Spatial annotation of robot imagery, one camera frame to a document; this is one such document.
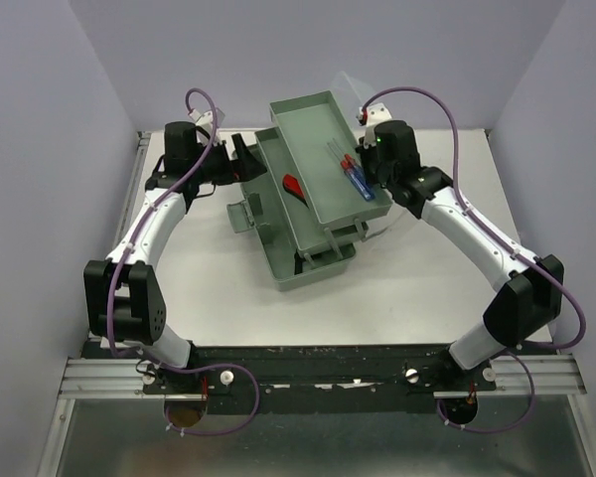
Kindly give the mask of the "green plastic tool box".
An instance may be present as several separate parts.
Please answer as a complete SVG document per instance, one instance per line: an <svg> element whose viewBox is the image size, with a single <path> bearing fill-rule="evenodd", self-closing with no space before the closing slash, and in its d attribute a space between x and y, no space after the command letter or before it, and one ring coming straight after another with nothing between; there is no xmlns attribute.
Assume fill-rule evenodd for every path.
<svg viewBox="0 0 596 477"><path fill-rule="evenodd" d="M255 131L248 146L267 172L241 184L242 200L226 209L235 232L255 234L277 289L288 291L343 273L369 222L386 216L392 201L381 189L365 200L345 173L342 162L358 141L331 91L269 109L272 127ZM283 190L285 174L298 179L309 207ZM303 258L299 275L295 252Z"/></svg>

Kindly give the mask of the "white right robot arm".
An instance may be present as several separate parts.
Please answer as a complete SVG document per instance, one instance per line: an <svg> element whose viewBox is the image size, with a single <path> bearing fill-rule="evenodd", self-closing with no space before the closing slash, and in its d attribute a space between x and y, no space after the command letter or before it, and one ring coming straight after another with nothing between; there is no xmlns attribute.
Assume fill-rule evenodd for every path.
<svg viewBox="0 0 596 477"><path fill-rule="evenodd" d="M437 377L457 390L473 378L482 362L514 347L561 310L558 289L564 267L554 255L536 257L518 246L503 249L490 236L495 226L475 223L469 203L459 203L452 179L420 162L413 129L388 119L366 129L357 148L365 176L387 189L392 199L450 240L491 284L496 295L480 324L453 342L437 365Z"/></svg>

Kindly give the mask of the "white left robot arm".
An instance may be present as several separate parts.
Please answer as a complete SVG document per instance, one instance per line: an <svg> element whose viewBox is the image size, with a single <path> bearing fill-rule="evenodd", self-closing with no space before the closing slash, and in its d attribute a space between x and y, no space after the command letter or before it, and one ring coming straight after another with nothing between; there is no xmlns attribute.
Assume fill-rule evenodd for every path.
<svg viewBox="0 0 596 477"><path fill-rule="evenodd" d="M166 380L176 391L187 393L199 384L192 343L166 323L157 264L202 185L246 183L265 171L240 134L225 142L209 126L166 125L164 153L145 183L138 216L113 251L83 271L89 330L108 342L113 356L125 344L167 366Z"/></svg>

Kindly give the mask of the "small steel claw hammer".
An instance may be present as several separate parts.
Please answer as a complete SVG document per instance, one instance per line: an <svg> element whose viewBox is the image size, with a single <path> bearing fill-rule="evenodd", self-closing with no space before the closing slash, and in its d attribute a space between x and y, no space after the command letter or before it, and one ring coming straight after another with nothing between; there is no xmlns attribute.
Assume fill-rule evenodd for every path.
<svg viewBox="0 0 596 477"><path fill-rule="evenodd" d="M294 253L294 275L299 275L303 272L303 258L298 252Z"/></svg>

